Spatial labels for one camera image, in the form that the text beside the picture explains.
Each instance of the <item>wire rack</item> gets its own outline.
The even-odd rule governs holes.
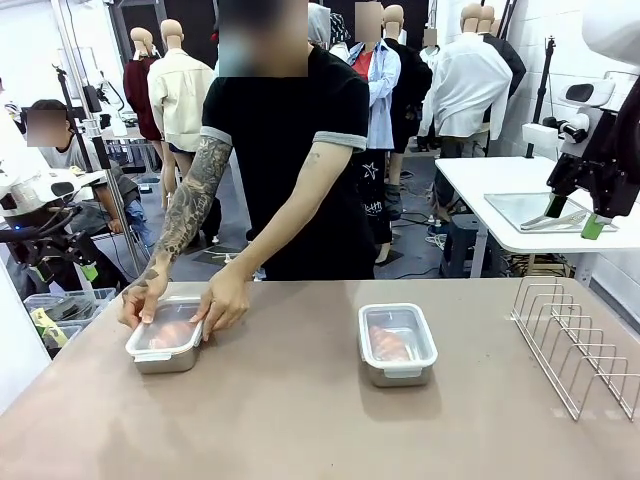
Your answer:
[[[631,373],[629,360],[557,277],[523,278],[511,319],[573,420],[580,420],[594,390],[604,388],[634,421],[640,374]]]

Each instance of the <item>gray floor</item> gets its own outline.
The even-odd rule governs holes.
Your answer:
[[[434,159],[428,154],[409,154],[405,158],[404,169],[413,173],[413,177],[404,181],[403,203],[407,212],[421,212],[428,215],[424,197],[427,186],[435,174]],[[153,193],[143,195],[142,201],[147,212],[151,229],[160,233],[164,221],[164,211],[160,206],[160,186],[153,186]],[[243,224],[238,214],[230,171],[223,177],[218,190],[218,198],[222,203],[223,223],[220,229],[221,245],[243,248],[246,245],[245,232],[248,225]],[[414,220],[422,220],[419,216],[411,216]],[[400,220],[394,223],[394,243],[392,249],[403,256],[383,267],[376,268],[376,277],[384,279],[397,278],[402,275],[429,271],[426,275],[415,275],[410,278],[435,278],[438,276],[437,267],[440,262],[441,251],[434,245],[425,242],[426,227],[410,225]],[[135,269],[122,237],[102,240],[98,244],[116,265],[120,265],[125,273],[133,276]],[[171,273],[174,281],[206,281],[219,269],[215,265],[195,262],[198,251],[183,255],[178,259]]]

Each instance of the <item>man's right hand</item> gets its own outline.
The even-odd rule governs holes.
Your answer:
[[[164,294],[169,283],[169,272],[166,268],[155,265],[122,292],[124,306],[118,321],[136,328],[142,321],[151,323],[156,313],[158,299]]]

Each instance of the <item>container lid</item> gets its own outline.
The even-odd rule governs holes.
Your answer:
[[[358,317],[362,356],[369,365],[411,376],[435,363],[438,351],[417,305],[366,305]]]
[[[126,345],[134,356],[171,355],[187,351],[200,343],[202,322],[192,323],[200,304],[199,298],[170,297],[158,302],[150,324],[140,323]]]

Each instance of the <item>headscarf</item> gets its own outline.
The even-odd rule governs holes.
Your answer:
[[[328,47],[331,40],[331,9],[309,3],[309,41]]]
[[[339,13],[331,14],[331,45],[346,42],[351,39],[351,35],[344,24],[344,18]]]

